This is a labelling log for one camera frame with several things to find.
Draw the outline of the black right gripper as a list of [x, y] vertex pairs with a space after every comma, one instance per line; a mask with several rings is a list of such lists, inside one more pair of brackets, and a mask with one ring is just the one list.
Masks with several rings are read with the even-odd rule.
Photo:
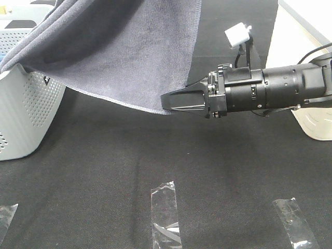
[[[222, 64], [204, 79], [187, 85], [186, 89], [163, 94], [162, 108], [203, 117], [209, 111], [215, 118], [233, 112], [266, 108], [266, 86], [261, 69], [232, 68], [230, 64]], [[207, 90], [208, 108], [203, 90]]]

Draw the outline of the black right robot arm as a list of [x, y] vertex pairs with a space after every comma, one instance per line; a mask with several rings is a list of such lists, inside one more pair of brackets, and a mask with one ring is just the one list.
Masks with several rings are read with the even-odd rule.
[[164, 110], [205, 118], [228, 113], [331, 107], [331, 53], [308, 63], [252, 70], [219, 65], [217, 70], [183, 89], [163, 94]]

